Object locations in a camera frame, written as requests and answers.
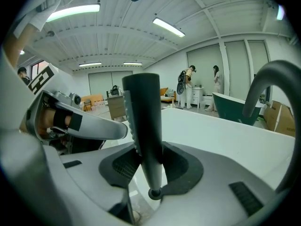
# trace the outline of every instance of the white cabinet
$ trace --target white cabinet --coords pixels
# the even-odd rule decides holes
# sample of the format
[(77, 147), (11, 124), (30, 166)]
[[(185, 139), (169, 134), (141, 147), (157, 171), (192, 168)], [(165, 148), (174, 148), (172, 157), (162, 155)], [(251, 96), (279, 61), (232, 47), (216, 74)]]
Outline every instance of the white cabinet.
[(192, 88), (192, 95), (191, 95), (191, 103), (194, 105), (198, 105), (199, 108), (199, 103), (203, 101), (203, 89), (204, 87), (193, 87)]

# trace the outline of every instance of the chair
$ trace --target chair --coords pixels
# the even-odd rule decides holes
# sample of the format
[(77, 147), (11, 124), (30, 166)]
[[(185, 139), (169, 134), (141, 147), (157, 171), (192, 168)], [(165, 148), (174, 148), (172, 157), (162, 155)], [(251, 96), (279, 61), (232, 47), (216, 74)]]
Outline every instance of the chair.
[(88, 111), (87, 105), (89, 105), (89, 106), (90, 106), (90, 109), (92, 110), (92, 103), (91, 103), (91, 100), (90, 100), (90, 99), (88, 99), (88, 100), (86, 100), (86, 101), (84, 102), (84, 108), (85, 108), (85, 111)]

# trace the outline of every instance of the fluorescent ceiling light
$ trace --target fluorescent ceiling light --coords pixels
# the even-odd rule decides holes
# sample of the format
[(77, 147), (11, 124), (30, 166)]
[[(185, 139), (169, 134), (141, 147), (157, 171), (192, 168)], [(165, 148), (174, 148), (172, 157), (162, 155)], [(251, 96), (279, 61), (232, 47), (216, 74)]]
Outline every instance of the fluorescent ceiling light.
[(58, 18), (70, 16), (73, 14), (99, 12), (99, 9), (100, 9), (99, 4), (66, 8), (66, 9), (63, 9), (63, 10), (60, 10), (60, 11), (57, 11), (57, 12), (54, 12), (53, 14), (51, 14), (46, 22), (50, 22), (50, 21), (56, 20)]
[(142, 63), (139, 62), (124, 62), (124, 65), (142, 65)]
[(181, 38), (185, 36), (185, 34), (182, 33), (180, 30), (176, 29), (175, 27), (173, 27), (169, 23), (161, 20), (160, 18), (156, 17), (152, 22), (156, 25), (161, 26), (162, 28), (169, 30), (170, 32), (173, 32), (174, 34), (178, 35)]
[(97, 62), (97, 63), (81, 64), (79, 66), (83, 67), (83, 66), (93, 66), (93, 65), (101, 65), (101, 64), (102, 64), (101, 62)]
[(277, 14), (277, 20), (282, 20), (284, 17), (284, 8), (281, 5), (278, 5), (278, 14)]

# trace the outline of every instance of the window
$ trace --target window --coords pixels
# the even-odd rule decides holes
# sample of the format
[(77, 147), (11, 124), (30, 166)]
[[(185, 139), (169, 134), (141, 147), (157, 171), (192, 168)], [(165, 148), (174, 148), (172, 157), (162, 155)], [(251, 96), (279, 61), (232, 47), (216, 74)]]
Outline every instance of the window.
[(45, 67), (48, 66), (49, 63), (47, 63), (46, 61), (41, 61), (35, 65), (32, 66), (32, 76), (31, 79), (33, 80), (38, 73), (40, 73)]

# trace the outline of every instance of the white pants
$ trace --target white pants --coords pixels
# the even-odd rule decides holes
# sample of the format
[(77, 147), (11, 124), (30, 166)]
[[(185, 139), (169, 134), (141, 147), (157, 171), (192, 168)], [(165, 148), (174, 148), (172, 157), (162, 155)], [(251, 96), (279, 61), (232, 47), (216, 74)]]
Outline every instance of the white pants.
[[(216, 92), (216, 93), (220, 93), (221, 92), (221, 86), (220, 85), (214, 85), (214, 89), (213, 89), (213, 92)], [(208, 107), (209, 110), (214, 110), (216, 111), (216, 107), (215, 107), (215, 104), (214, 104), (214, 98), (213, 98), (213, 95), (212, 95), (212, 98), (211, 98), (211, 104), (210, 106)]]
[(187, 103), (187, 108), (191, 108), (191, 94), (192, 94), (192, 86), (190, 84), (186, 84), (185, 90), (180, 95), (181, 107), (185, 107), (185, 102)]

